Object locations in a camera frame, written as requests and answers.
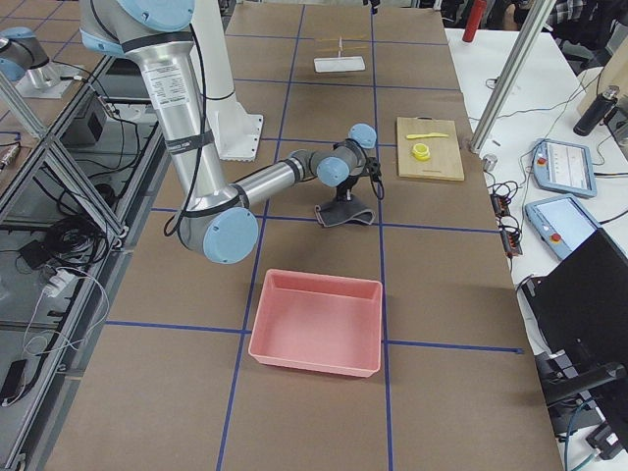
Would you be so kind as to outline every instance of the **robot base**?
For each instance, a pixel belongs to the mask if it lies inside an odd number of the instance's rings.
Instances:
[[[62,66],[55,64],[59,75],[61,77],[72,77],[78,73],[78,70],[74,67]],[[28,74],[23,76],[20,81],[15,84],[16,90],[23,98],[49,98],[52,100],[59,100],[63,98],[63,95],[68,91],[70,85],[75,83],[73,80],[61,80],[54,86],[46,89],[37,89],[33,86]]]

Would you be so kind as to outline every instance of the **wooden cutting board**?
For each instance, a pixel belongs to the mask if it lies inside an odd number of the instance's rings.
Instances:
[[[442,132],[449,137],[406,139],[408,134]],[[430,148],[430,160],[419,162],[412,156],[412,146],[419,142]],[[415,179],[464,181],[458,138],[453,121],[396,119],[397,168],[400,177]]]

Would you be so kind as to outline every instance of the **light blue joint cap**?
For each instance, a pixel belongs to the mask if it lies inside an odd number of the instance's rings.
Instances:
[[[377,133],[369,125],[358,123],[349,131],[349,138],[357,141],[365,149],[372,149],[377,142]]]
[[[0,71],[7,76],[9,81],[18,81],[26,75],[26,69],[9,59],[0,59]]]
[[[35,37],[35,33],[24,26],[8,27],[4,31],[0,32],[0,36],[4,36],[7,39],[28,39]]]
[[[251,253],[257,235],[255,216],[245,208],[230,208],[216,216],[207,228],[203,252],[212,262],[237,263]]]
[[[316,175],[323,184],[336,187],[349,176],[349,166],[338,157],[327,157],[318,164]]]
[[[179,31],[189,25],[195,7],[194,0],[118,0],[118,3],[139,23],[163,32]]]
[[[82,44],[90,51],[99,52],[105,56],[125,57],[125,51],[117,42],[109,41],[88,32],[80,30],[82,36]]]

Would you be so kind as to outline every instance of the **black bottle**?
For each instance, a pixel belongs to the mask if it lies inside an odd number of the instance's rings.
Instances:
[[[582,115],[580,121],[576,123],[573,131],[578,135],[589,135],[595,126],[606,116],[606,113],[617,103],[617,95],[619,87],[615,85],[609,86],[604,92],[600,93],[591,106]]]

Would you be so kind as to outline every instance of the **pink plastic bin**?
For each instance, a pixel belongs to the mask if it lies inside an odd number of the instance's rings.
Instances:
[[[248,352],[260,363],[369,377],[380,369],[382,284],[269,270]]]

